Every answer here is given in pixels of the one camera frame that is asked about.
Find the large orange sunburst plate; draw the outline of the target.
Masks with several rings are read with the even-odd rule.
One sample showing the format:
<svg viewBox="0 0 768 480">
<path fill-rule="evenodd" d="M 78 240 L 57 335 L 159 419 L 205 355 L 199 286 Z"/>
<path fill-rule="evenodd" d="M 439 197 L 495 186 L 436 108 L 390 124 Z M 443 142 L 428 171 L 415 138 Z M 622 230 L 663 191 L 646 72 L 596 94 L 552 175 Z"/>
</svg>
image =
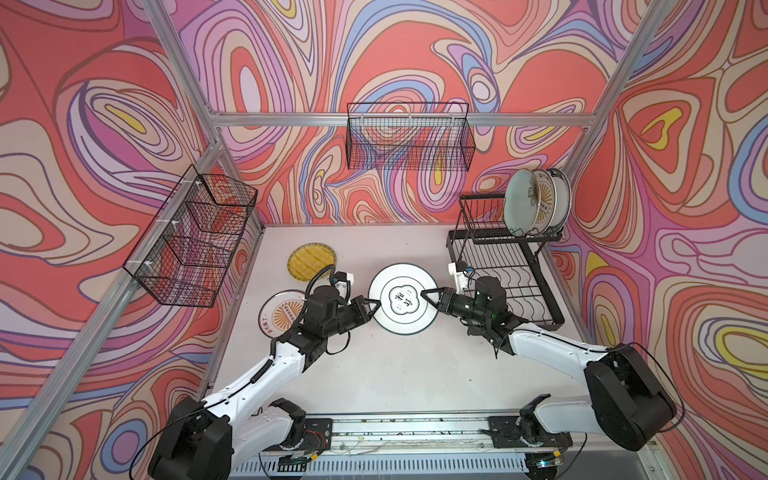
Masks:
<svg viewBox="0 0 768 480">
<path fill-rule="evenodd" d="M 542 169 L 533 171 L 537 211 L 531 234 L 543 234 L 551 225 L 556 207 L 556 190 L 551 174 Z"/>
</svg>

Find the green rim lettered plate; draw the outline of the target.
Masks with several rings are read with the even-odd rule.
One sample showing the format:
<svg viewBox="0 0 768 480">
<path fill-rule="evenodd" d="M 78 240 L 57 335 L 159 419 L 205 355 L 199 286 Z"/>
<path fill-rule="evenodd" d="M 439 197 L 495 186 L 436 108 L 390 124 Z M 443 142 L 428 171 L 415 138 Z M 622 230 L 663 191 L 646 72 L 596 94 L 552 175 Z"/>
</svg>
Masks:
<svg viewBox="0 0 768 480">
<path fill-rule="evenodd" d="M 570 215 L 572 205 L 572 188 L 568 177 L 559 169 L 549 170 L 555 186 L 555 211 L 550 227 L 555 233 L 560 232 Z"/>
</svg>

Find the white plate green quatrefoil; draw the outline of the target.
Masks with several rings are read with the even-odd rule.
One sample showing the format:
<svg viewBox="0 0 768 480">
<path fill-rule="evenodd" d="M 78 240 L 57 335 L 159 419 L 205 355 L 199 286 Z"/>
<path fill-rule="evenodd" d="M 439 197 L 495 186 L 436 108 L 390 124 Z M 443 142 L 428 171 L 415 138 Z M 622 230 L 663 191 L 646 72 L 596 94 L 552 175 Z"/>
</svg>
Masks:
<svg viewBox="0 0 768 480">
<path fill-rule="evenodd" d="M 420 266 L 411 263 L 389 265 L 374 276 L 369 286 L 368 298 L 381 303 L 374 319 L 390 333 L 418 334 L 438 315 L 437 309 L 421 293 L 436 288 L 433 276 Z"/>
</svg>

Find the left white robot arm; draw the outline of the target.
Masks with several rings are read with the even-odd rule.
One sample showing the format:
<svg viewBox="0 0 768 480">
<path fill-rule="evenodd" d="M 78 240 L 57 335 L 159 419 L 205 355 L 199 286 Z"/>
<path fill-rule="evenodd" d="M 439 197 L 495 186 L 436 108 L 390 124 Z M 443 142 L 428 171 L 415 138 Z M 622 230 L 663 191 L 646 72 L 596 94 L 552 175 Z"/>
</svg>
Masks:
<svg viewBox="0 0 768 480">
<path fill-rule="evenodd" d="M 345 299 L 333 286 L 316 288 L 292 326 L 272 339 L 266 357 L 203 400 L 173 408 L 149 460 L 149 477 L 226 479 L 270 447 L 301 443 L 305 411 L 274 394 L 326 354 L 331 337 L 365 325 L 380 307 L 363 296 Z"/>
</svg>

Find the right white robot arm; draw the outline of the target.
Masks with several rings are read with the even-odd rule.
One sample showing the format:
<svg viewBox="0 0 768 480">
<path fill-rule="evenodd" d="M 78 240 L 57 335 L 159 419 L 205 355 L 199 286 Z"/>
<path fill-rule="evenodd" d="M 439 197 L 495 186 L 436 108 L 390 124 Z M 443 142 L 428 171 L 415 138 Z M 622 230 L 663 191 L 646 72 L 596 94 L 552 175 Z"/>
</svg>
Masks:
<svg viewBox="0 0 768 480">
<path fill-rule="evenodd" d="M 495 277 L 478 278 L 472 296 L 450 287 L 420 295 L 438 312 L 459 319 L 469 335 L 485 339 L 494 351 L 536 361 L 586 387 L 581 396 L 541 394 L 526 404 L 515 428 L 527 445 L 550 435 L 583 433 L 605 435 L 626 450 L 638 451 L 677 414 L 670 394 L 635 348 L 582 343 L 535 325 L 509 309 Z"/>
</svg>

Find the light blue flower plate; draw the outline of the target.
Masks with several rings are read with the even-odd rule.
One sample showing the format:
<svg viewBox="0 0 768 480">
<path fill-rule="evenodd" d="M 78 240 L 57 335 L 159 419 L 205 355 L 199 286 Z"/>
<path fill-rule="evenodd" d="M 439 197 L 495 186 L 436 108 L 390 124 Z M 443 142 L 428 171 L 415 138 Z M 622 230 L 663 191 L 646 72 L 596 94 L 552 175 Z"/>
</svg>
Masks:
<svg viewBox="0 0 768 480">
<path fill-rule="evenodd" d="M 515 236 L 524 236 L 536 221 L 538 200 L 534 175 L 530 170 L 520 170 L 510 179 L 503 206 L 506 228 Z"/>
</svg>

